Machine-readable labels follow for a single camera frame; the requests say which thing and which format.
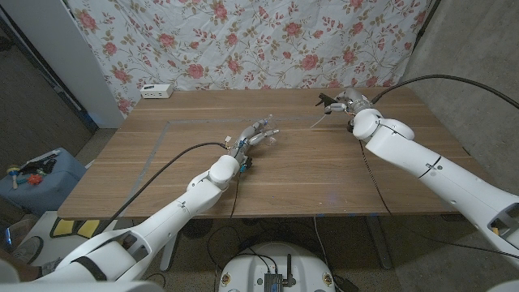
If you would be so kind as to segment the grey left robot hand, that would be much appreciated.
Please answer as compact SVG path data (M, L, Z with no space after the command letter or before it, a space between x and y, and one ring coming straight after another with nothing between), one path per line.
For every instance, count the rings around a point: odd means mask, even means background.
M267 118L257 120L246 127L229 149L229 155L238 163L236 173L246 164L249 148L267 142L279 132L280 130L272 126Z

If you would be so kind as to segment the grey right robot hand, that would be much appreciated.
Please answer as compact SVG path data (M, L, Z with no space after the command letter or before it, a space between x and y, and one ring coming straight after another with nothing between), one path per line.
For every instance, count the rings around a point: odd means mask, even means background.
M372 103L354 88L347 88L334 98L324 99L324 113L344 112L349 115L359 114L363 110L371 109Z

